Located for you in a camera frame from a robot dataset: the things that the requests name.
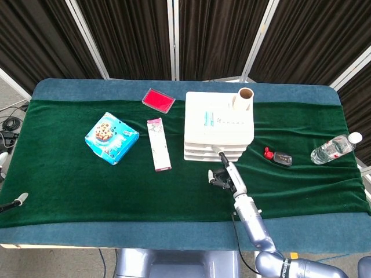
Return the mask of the blue cookie box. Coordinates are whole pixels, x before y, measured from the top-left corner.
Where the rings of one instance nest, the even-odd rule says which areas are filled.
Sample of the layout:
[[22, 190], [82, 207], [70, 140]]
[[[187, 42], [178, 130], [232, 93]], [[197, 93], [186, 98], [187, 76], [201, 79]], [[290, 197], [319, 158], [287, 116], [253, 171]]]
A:
[[98, 157], [116, 165], [139, 137], [138, 131], [106, 112], [87, 133], [85, 142]]

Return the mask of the small black device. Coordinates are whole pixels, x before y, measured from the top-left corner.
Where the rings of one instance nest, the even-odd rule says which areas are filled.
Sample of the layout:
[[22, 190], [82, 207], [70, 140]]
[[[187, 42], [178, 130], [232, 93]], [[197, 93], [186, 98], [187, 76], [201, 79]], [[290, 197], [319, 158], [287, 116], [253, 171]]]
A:
[[273, 161], [277, 164], [289, 167], [293, 163], [292, 156], [283, 152], [274, 152]]

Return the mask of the green velvet cloth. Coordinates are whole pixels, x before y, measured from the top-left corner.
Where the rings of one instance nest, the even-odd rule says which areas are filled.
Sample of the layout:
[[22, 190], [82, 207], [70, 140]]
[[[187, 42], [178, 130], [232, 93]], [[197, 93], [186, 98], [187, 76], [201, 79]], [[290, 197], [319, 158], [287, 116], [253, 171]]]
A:
[[[85, 142], [110, 112], [140, 137], [116, 165]], [[154, 169], [147, 121], [160, 113], [139, 101], [30, 103], [0, 204], [27, 192], [22, 206], [0, 214], [0, 228], [62, 222], [228, 221], [231, 194], [208, 183], [220, 163], [183, 158], [185, 103], [162, 116], [172, 169]], [[367, 213], [362, 179], [349, 153], [325, 165], [310, 159], [314, 148], [347, 132], [339, 105], [255, 103], [254, 140], [237, 161], [248, 194], [264, 218], [325, 213]], [[264, 157], [264, 148], [293, 158], [291, 166]]]

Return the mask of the black power adapter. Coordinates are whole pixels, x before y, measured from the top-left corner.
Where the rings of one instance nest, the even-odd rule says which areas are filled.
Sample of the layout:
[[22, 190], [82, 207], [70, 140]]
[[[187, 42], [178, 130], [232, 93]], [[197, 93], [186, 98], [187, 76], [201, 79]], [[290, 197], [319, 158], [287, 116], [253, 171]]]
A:
[[0, 131], [0, 153], [7, 152], [11, 154], [18, 137], [19, 137], [19, 133], [1, 130]]

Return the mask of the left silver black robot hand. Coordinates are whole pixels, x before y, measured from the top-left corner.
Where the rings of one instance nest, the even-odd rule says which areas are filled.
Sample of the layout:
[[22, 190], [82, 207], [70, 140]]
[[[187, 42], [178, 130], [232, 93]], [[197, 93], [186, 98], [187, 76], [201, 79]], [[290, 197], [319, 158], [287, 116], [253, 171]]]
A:
[[[3, 164], [6, 162], [8, 158], [7, 152], [0, 153], [0, 183], [5, 180], [6, 174], [2, 171]], [[12, 208], [22, 206], [25, 200], [28, 198], [28, 193], [24, 192], [22, 193], [18, 198], [16, 198], [14, 201], [7, 203], [7, 204], [0, 204], [0, 214], [4, 213]]]

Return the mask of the cardboard paper tube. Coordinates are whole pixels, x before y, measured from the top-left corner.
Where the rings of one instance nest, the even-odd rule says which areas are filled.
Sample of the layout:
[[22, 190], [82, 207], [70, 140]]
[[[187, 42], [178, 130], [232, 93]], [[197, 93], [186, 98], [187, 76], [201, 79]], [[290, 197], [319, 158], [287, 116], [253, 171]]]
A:
[[253, 107], [254, 91], [250, 88], [240, 88], [232, 99], [232, 108], [236, 111], [249, 111]]

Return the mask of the white trays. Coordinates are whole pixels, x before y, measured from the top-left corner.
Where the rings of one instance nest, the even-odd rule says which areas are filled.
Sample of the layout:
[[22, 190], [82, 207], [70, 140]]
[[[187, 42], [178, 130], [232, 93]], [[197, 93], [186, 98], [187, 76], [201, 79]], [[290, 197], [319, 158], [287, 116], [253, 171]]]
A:
[[254, 140], [253, 107], [249, 111], [234, 110], [235, 94], [187, 92], [184, 143], [250, 145]]

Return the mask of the long white pink box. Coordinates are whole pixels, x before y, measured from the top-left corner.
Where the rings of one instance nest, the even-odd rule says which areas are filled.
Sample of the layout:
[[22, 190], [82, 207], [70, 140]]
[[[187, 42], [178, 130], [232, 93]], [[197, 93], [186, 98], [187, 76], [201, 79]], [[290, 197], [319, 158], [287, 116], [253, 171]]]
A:
[[162, 118], [148, 120], [147, 129], [155, 171], [171, 170]]

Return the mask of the clear plastic water bottle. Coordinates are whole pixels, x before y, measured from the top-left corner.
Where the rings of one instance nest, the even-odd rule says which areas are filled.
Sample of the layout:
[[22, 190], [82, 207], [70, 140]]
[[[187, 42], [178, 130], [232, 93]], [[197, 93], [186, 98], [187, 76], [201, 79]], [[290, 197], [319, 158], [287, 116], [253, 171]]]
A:
[[311, 152], [311, 161], [315, 164], [325, 164], [337, 158], [340, 158], [355, 150], [356, 145], [360, 143], [363, 136], [359, 132], [342, 134], [325, 142], [320, 147]]

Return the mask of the blue table mat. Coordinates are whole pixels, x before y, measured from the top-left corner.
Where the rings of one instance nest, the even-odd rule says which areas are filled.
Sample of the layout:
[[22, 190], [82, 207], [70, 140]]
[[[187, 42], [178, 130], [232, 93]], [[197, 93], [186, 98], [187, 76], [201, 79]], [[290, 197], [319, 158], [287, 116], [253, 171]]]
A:
[[[33, 100], [141, 100], [149, 88], [182, 100], [188, 91], [234, 92], [241, 83], [123, 79], [40, 81]], [[309, 253], [371, 251], [371, 216], [337, 213], [265, 221], [279, 249]], [[0, 228], [7, 248], [129, 247], [166, 250], [233, 250], [230, 222], [67, 222]]]

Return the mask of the red ink pad case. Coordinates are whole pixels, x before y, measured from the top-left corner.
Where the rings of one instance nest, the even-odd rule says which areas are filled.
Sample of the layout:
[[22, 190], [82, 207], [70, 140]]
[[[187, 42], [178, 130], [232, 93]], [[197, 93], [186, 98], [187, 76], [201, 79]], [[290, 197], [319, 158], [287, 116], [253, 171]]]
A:
[[174, 97], [168, 96], [167, 94], [153, 88], [149, 88], [141, 102], [151, 109], [166, 114], [170, 111], [175, 101], [176, 99]]

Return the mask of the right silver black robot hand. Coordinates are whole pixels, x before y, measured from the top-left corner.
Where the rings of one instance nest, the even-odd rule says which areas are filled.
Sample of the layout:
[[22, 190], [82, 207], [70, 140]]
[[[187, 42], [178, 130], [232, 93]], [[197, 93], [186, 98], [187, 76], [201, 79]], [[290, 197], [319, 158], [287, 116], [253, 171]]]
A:
[[209, 184], [223, 189], [229, 189], [235, 200], [240, 195], [247, 195], [246, 185], [237, 167], [227, 159], [225, 153], [220, 148], [212, 146], [212, 150], [218, 154], [223, 163], [223, 168], [215, 171], [208, 170]]

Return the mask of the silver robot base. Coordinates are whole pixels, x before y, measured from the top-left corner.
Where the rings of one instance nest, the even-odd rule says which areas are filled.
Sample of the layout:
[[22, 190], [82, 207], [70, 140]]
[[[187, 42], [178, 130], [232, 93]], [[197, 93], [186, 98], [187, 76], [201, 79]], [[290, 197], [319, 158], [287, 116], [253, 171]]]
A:
[[121, 248], [114, 278], [240, 278], [236, 251]]

